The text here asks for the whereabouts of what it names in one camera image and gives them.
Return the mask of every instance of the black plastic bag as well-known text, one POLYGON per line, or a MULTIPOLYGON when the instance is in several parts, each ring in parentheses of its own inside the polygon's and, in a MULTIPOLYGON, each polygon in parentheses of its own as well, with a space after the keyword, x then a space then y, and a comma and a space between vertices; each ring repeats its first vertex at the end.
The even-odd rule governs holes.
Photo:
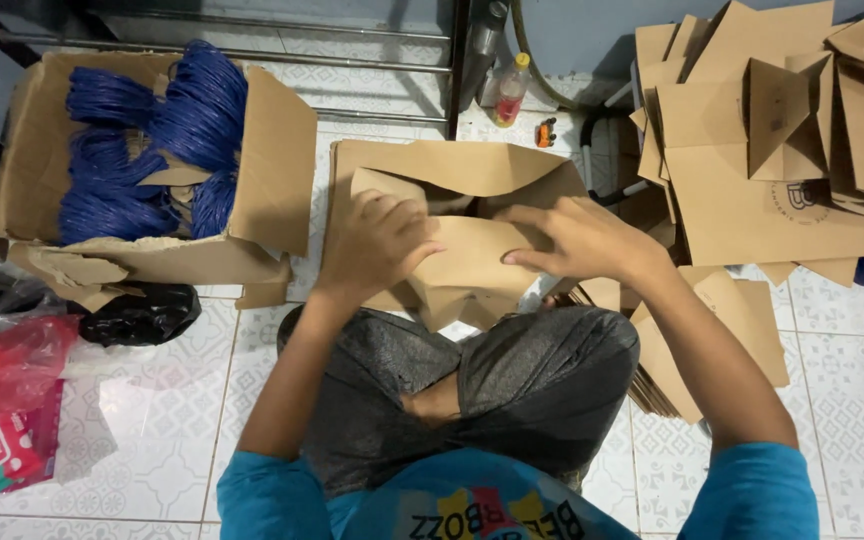
POLYGON ((69 302, 69 313, 83 315, 78 335, 104 347, 161 345, 178 338, 199 318, 202 307, 191 285, 127 283, 145 296, 124 294, 95 313, 69 302))

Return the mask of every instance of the blue t-shirt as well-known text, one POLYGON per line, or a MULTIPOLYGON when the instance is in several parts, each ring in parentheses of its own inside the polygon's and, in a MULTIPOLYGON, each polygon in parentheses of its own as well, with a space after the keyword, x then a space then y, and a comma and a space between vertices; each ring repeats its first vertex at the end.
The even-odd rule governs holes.
MULTIPOLYGON (((305 461, 235 452, 218 485, 222 540, 626 540, 637 536, 524 463, 463 448, 375 491, 326 501, 305 461)), ((806 460, 774 443, 727 448, 678 538, 810 540, 819 511, 806 460)))

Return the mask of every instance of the hand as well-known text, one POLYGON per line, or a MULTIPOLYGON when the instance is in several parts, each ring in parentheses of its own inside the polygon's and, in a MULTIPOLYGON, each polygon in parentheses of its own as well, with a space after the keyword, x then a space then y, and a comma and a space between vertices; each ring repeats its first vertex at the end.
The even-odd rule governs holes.
POLYGON ((559 277, 612 278, 633 288, 657 265, 672 264, 659 242, 589 199, 561 197, 551 210, 516 204, 495 219, 533 225, 555 241, 553 252, 510 251, 505 264, 559 277))
POLYGON ((439 221, 416 201, 375 189, 360 193, 339 229, 335 250, 322 264, 313 293, 357 310, 404 280, 426 257, 446 250, 429 240, 438 228, 439 221))

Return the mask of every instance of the person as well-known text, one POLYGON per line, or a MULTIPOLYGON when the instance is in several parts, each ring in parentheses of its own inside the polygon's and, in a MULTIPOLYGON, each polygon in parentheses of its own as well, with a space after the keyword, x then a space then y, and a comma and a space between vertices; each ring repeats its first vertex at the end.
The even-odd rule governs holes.
MULTIPOLYGON (((617 280, 654 316, 712 436, 680 539, 819 537, 788 412, 662 246, 588 199, 496 219, 555 242, 504 264, 617 280)), ((634 327, 573 306, 454 344, 359 308, 445 249, 436 219, 367 191, 344 225, 219 480, 222 540, 636 538, 576 490, 636 369, 634 327)))

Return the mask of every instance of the bottle label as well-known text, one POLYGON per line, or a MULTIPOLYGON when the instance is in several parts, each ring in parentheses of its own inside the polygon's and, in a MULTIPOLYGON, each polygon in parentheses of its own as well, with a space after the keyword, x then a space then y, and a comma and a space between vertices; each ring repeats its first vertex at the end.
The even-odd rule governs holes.
POLYGON ((522 106, 522 98, 515 100, 502 98, 495 104, 495 121, 500 126, 509 126, 516 121, 519 108, 522 106))

